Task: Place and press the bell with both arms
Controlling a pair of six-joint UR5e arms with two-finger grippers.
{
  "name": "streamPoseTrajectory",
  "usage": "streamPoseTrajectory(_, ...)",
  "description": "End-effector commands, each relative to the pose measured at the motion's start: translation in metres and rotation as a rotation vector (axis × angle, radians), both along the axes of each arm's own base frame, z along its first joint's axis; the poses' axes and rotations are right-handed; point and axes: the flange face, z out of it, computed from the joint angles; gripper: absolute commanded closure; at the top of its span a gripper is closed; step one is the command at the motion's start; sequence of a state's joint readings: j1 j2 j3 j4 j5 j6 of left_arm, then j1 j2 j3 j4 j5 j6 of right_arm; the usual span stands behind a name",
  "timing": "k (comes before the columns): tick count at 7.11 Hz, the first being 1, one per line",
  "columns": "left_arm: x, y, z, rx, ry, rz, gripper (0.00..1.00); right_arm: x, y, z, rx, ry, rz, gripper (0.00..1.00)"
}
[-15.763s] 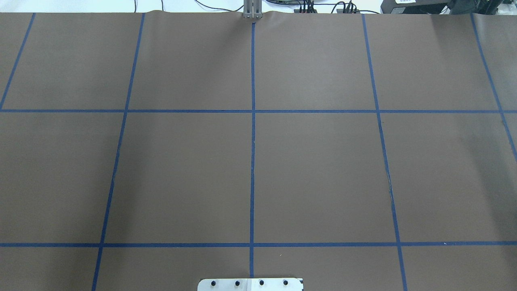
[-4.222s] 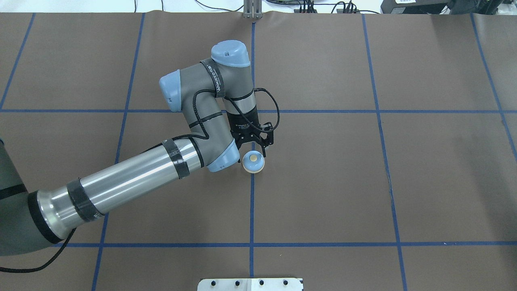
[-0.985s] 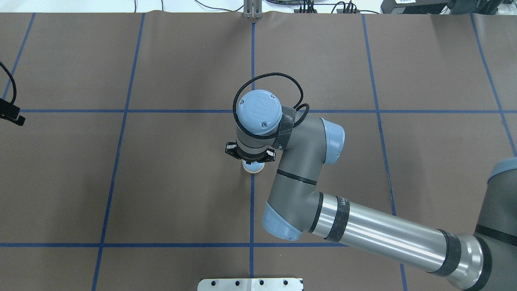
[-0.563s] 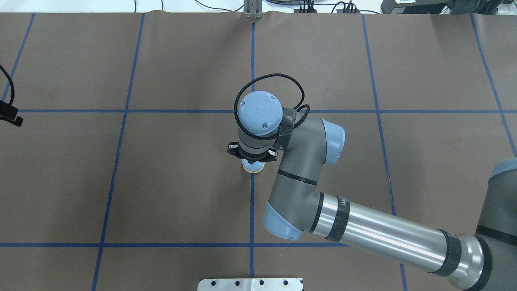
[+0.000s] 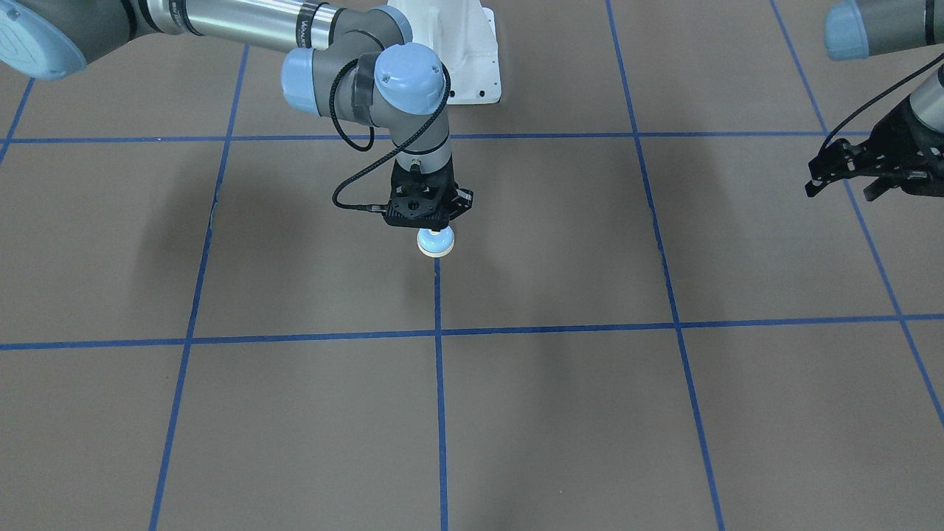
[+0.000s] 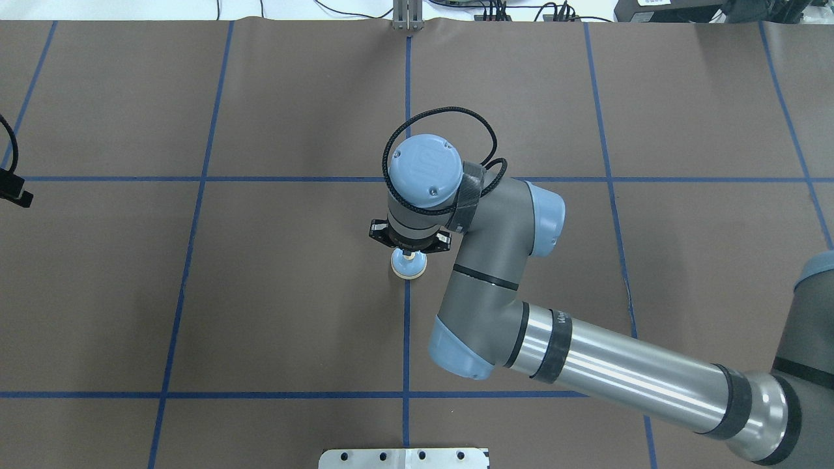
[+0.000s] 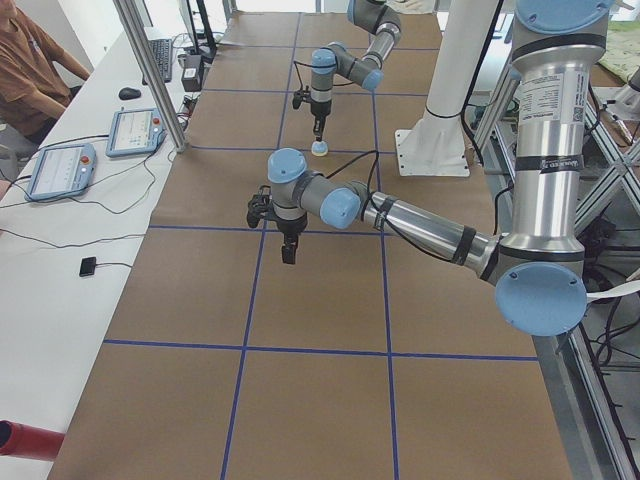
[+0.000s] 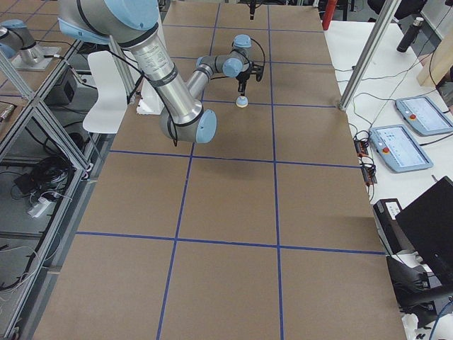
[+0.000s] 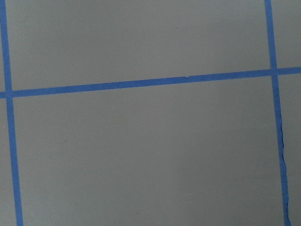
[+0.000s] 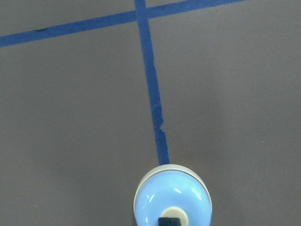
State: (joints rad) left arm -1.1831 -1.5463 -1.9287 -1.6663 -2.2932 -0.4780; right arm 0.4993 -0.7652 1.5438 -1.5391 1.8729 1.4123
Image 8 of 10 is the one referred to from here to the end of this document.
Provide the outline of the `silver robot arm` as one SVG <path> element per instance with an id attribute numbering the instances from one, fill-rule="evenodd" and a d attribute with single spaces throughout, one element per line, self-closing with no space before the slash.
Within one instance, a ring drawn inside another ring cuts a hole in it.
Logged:
<path id="1" fill-rule="evenodd" d="M 59 28 L 84 42 L 107 45 L 114 39 L 130 51 L 141 73 L 164 103 L 160 124 L 174 142 L 210 142 L 217 129 L 213 110 L 198 96 L 214 74 L 236 78 L 251 70 L 251 38 L 237 35 L 227 55 L 204 56 L 183 81 L 159 35 L 157 1 L 60 1 Z"/>

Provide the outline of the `grey robot base mount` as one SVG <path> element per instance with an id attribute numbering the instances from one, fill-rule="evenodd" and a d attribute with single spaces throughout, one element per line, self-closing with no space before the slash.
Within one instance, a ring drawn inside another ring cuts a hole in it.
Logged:
<path id="1" fill-rule="evenodd" d="M 17 70 L 44 71 L 60 47 L 42 46 L 18 19 L 1 22 L 1 51 Z"/>

